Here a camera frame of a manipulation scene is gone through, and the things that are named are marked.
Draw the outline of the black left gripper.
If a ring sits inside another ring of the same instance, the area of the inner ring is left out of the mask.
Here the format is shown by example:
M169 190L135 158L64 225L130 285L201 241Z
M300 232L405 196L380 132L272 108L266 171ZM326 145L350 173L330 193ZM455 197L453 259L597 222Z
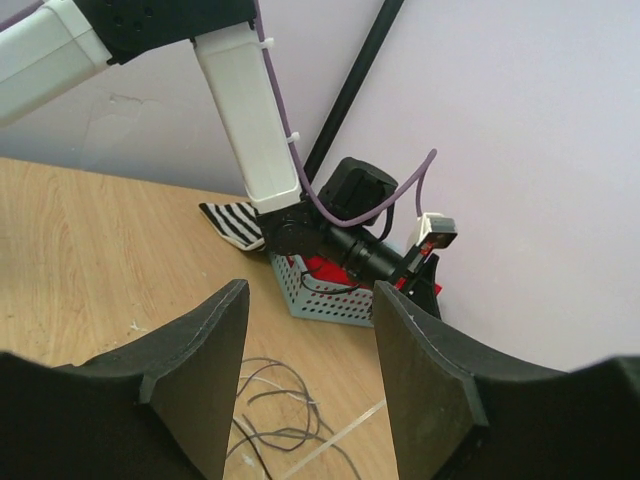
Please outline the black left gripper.
M437 300L440 287L436 283L438 262L437 254L431 254L427 260L410 260L404 255L392 273L392 285L423 311L440 320ZM398 289L395 284L401 275L406 275L406 283Z

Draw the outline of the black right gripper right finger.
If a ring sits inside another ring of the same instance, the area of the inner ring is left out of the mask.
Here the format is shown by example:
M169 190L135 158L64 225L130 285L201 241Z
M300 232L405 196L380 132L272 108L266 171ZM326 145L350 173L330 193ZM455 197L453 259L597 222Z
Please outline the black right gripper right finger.
M572 372L490 348L378 283L373 324L402 479L635 479L639 360Z

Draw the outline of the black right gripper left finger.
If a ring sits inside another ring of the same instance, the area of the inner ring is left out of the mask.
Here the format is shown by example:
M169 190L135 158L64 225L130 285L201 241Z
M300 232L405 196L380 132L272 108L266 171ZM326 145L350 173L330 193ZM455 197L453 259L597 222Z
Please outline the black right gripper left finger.
M234 280L85 363L1 355L5 479L219 479L249 313Z

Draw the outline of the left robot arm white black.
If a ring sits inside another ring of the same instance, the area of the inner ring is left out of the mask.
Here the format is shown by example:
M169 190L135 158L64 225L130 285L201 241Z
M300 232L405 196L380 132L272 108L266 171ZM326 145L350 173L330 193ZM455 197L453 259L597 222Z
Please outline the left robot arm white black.
M248 196L208 210L218 231L242 248L323 258L353 288L397 287L437 315L437 219L420 216L406 254L369 231L407 189L381 170L343 160L315 192L286 118L255 1L37 1L1 24L1 122L9 125L114 65L179 41L194 48Z

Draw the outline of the translucent white zip tie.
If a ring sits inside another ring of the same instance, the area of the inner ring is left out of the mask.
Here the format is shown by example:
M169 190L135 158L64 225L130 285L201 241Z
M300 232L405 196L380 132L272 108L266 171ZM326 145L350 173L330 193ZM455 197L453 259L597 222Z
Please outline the translucent white zip tie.
M288 471L286 471L281 479L290 479L295 473L300 471L303 467L309 464L312 460L320 456L324 451L328 450L331 447L337 445L344 437L346 437L349 433L367 421L370 417L372 417L375 413L377 413L380 409L382 409L387 404L385 398L379 401L377 404L373 405L371 408L362 413L359 417L357 417L354 421L340 430L338 433L331 436L328 440L325 440L321 443L321 445L311 451L308 455L299 460L293 467L291 467Z

